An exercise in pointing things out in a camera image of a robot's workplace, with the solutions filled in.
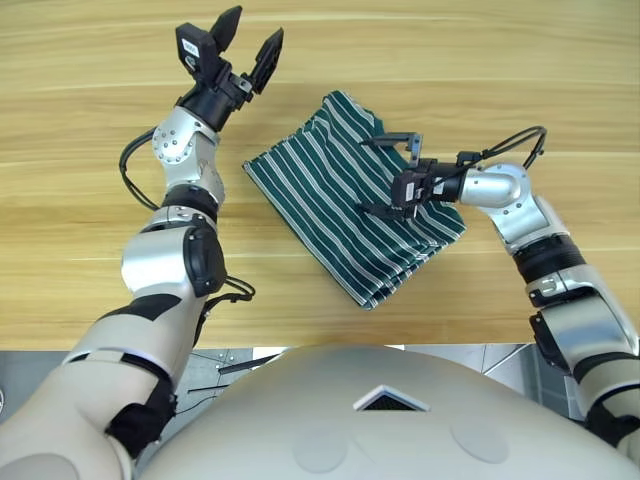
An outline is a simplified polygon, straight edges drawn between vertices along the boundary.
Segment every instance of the wooden table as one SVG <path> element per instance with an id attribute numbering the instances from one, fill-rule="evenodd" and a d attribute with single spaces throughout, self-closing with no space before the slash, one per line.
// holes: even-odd
<path id="1" fill-rule="evenodd" d="M 149 213 L 117 158 L 191 85 L 173 29 L 209 28 L 232 4 L 183 0 L 0 4 L 0 349 L 68 349 L 129 301 L 125 242 Z M 221 305 L 199 346 L 531 340 L 533 309 L 490 222 L 469 231 L 391 299 L 365 312 L 294 237 L 241 169 L 303 123 L 333 89 L 388 130 L 423 132 L 451 160 L 533 124 L 550 133 L 532 170 L 586 258 L 640 317 L 640 33 L 629 0 L 246 1 L 228 51 L 236 71 L 277 27 L 271 84 L 235 113 L 218 165 L 219 231 L 251 304 Z M 512 155 L 521 161 L 524 153 Z M 131 175 L 154 198 L 149 147 Z"/>

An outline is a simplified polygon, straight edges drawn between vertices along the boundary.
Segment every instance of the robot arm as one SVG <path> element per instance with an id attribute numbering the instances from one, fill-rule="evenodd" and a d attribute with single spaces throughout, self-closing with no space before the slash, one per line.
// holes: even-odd
<path id="1" fill-rule="evenodd" d="M 240 13 L 240 7 L 225 12 L 210 32 L 190 24 L 176 30 L 180 60 L 196 85 L 149 132 L 167 192 L 123 254 L 122 277 L 133 301 L 96 321 L 2 425 L 0 479 L 129 479 L 132 459 L 175 415 L 174 392 L 207 296 L 227 277 L 216 232 L 224 201 L 213 161 L 217 132 L 232 111 L 262 92 L 282 47 L 278 30 L 250 75 L 233 74 L 219 54 Z M 126 163 L 121 169 L 126 179 Z"/>
<path id="2" fill-rule="evenodd" d="M 389 134 L 365 143 L 406 141 L 412 150 L 422 143 L 417 137 Z M 541 153 L 541 139 L 533 158 L 536 149 Z M 439 164 L 419 159 L 412 150 L 410 168 L 394 179 L 393 207 L 363 208 L 410 218 L 417 205 L 433 199 L 472 205 L 487 214 L 539 309 L 530 323 L 542 355 L 578 382 L 587 428 L 640 465 L 640 347 L 631 320 L 585 262 L 553 208 L 533 195 L 527 170 L 510 163 L 484 169 L 467 163 L 477 163 L 481 155 L 461 152 L 456 164 Z"/>

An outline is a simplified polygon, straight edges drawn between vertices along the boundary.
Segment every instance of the black wire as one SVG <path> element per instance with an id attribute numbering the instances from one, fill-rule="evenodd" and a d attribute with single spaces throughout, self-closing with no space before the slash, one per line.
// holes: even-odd
<path id="1" fill-rule="evenodd" d="M 199 387 L 199 388 L 190 388 L 187 390 L 187 393 L 193 392 L 204 392 L 206 390 L 218 390 L 220 388 L 227 388 L 229 385 L 212 385 L 211 387 Z"/>
<path id="2" fill-rule="evenodd" d="M 195 405 L 190 406 L 189 408 L 185 408 L 184 410 L 180 410 L 179 412 L 176 412 L 176 415 L 180 415 L 183 413 L 187 413 L 189 410 L 193 410 L 194 408 L 196 408 L 199 405 L 202 405 L 204 402 L 206 402 L 207 400 L 211 400 L 212 398 L 217 398 L 217 395 L 211 395 L 210 397 L 204 397 L 202 400 L 200 400 L 198 403 L 196 403 Z"/>
<path id="3" fill-rule="evenodd" d="M 278 355 L 269 355 L 267 357 L 256 358 L 255 360 L 248 360 L 246 362 L 236 363 L 235 365 L 229 365 L 228 367 L 222 367 L 218 370 L 218 373 L 220 375 L 226 375 L 228 373 L 236 373 L 236 372 L 241 372 L 243 370 L 249 370 L 250 368 L 255 368 L 255 367 L 264 365 L 269 360 L 276 358 Z"/>
<path id="4" fill-rule="evenodd" d="M 122 153 L 120 154 L 120 162 L 118 163 L 120 175 L 122 176 L 122 181 L 124 182 L 125 187 L 127 187 L 127 190 L 129 190 L 131 195 L 133 195 L 133 198 L 138 200 L 138 202 L 149 210 L 158 210 L 159 207 L 129 178 L 127 175 L 127 162 L 133 152 L 151 140 L 155 129 L 156 127 L 153 127 L 129 142 L 129 144 L 122 150 Z"/>
<path id="5" fill-rule="evenodd" d="M 450 178 L 457 177 L 461 173 L 466 172 L 471 167 L 480 163 L 481 161 L 487 160 L 488 158 L 497 157 L 498 155 L 502 155 L 503 153 L 513 150 L 514 148 L 522 145 L 525 142 L 528 142 L 529 140 L 535 137 L 538 137 L 538 140 L 536 141 L 536 144 L 534 145 L 534 147 L 531 149 L 529 156 L 522 164 L 522 166 L 525 169 L 528 169 L 533 164 L 537 156 L 542 155 L 544 153 L 544 142 L 547 138 L 547 129 L 540 125 L 525 128 L 521 132 L 518 132 L 515 135 L 512 135 L 505 140 L 502 140 L 500 143 L 497 143 L 493 147 L 487 148 L 482 152 L 474 152 L 475 157 L 473 160 L 459 167 L 459 169 L 456 170 L 451 175 L 443 177 L 437 182 L 434 182 L 432 186 L 435 187 L 437 185 L 440 185 L 441 183 L 446 182 Z"/>

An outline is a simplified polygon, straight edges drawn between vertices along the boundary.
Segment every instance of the folded fabric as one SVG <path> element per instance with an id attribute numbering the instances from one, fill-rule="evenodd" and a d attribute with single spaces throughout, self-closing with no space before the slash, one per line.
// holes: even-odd
<path id="1" fill-rule="evenodd" d="M 407 221 L 357 208 L 390 204 L 393 176 L 407 167 L 393 148 L 359 145 L 382 133 L 372 112 L 335 91 L 296 133 L 244 164 L 302 243 L 367 310 L 465 230 L 455 208 L 442 202 L 428 202 Z"/>

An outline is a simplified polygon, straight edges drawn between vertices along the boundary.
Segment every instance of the vent grille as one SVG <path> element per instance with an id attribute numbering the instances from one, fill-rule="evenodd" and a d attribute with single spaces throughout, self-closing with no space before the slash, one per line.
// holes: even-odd
<path id="1" fill-rule="evenodd" d="M 428 412 L 430 407 L 387 385 L 379 385 L 353 404 L 353 409 L 366 411 Z"/>

